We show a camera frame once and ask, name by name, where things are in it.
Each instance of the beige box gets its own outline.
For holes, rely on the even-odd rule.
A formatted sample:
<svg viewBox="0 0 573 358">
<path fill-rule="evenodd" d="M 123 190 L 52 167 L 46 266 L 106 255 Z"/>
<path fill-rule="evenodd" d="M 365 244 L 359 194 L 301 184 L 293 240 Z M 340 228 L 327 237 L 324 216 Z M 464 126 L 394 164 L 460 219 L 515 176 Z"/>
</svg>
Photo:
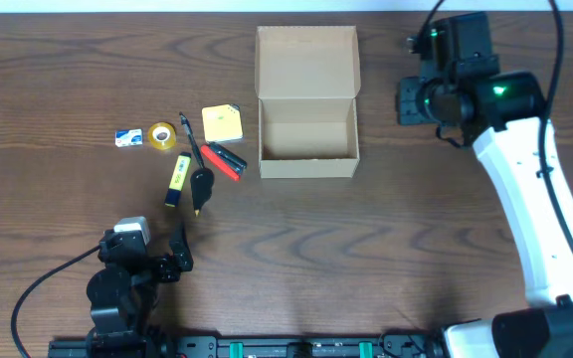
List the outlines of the beige box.
<svg viewBox="0 0 573 358">
<path fill-rule="evenodd" d="M 352 177 L 359 88 L 354 26 L 258 27 L 261 177 Z"/>
</svg>

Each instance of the white background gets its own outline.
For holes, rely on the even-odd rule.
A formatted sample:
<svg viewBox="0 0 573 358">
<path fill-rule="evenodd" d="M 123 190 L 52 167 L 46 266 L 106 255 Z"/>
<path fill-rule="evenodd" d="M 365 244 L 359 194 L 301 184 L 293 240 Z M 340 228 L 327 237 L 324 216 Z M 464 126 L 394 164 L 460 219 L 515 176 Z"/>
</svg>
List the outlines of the white background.
<svg viewBox="0 0 573 358">
<path fill-rule="evenodd" d="M 430 10 L 437 0 L 0 0 L 0 12 L 270 12 Z M 557 0 L 573 10 L 573 0 Z M 547 0 L 448 0 L 441 10 L 549 10 Z"/>
</svg>

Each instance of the roll of tape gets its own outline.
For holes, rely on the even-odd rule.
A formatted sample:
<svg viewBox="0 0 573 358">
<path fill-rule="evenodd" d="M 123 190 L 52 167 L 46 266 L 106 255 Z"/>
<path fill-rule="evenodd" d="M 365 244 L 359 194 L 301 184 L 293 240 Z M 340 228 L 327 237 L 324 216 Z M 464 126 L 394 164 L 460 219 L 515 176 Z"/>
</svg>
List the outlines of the roll of tape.
<svg viewBox="0 0 573 358">
<path fill-rule="evenodd" d="M 151 145 L 159 150 L 165 150 L 176 145 L 176 132 L 169 123 L 156 123 L 149 127 L 147 138 Z"/>
</svg>

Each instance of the wooden desk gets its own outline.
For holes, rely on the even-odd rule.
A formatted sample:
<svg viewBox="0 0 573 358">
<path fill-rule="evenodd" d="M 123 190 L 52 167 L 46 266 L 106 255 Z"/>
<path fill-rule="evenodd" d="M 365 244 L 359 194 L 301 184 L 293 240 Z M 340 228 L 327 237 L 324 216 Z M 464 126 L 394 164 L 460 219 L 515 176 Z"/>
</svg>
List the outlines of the wooden desk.
<svg viewBox="0 0 573 358">
<path fill-rule="evenodd" d="M 154 317 L 223 335 L 378 333 L 432 328 L 526 306 L 518 255 L 497 196 L 470 151 L 432 126 L 395 121 L 397 82 L 417 73 L 405 38 L 424 13 L 0 15 L 0 357 L 16 356 L 10 314 L 38 276 L 93 247 L 123 217 L 144 215 L 153 250 L 185 218 L 195 270 L 163 287 Z M 505 71 L 546 88 L 548 13 L 490 15 Z M 554 111 L 573 189 L 573 14 Z M 261 180 L 254 45 L 258 25 L 357 25 L 362 160 L 353 179 Z M 186 138 L 163 153 L 116 148 L 114 131 L 193 120 L 238 103 L 250 168 L 217 174 L 200 218 L 162 201 Z M 50 278 L 22 307 L 20 334 L 44 356 L 54 336 L 92 327 L 94 257 Z"/>
</svg>

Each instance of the green clip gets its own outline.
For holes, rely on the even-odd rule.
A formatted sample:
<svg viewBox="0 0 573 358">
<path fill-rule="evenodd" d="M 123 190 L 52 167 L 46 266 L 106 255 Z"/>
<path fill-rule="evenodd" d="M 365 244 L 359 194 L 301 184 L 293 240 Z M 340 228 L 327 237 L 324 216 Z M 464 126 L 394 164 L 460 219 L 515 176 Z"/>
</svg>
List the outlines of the green clip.
<svg viewBox="0 0 573 358">
<path fill-rule="evenodd" d="M 373 343 L 359 343 L 359 358 L 373 358 Z"/>
<path fill-rule="evenodd" d="M 243 358 L 242 343 L 231 343 L 229 345 L 229 358 Z"/>
</svg>

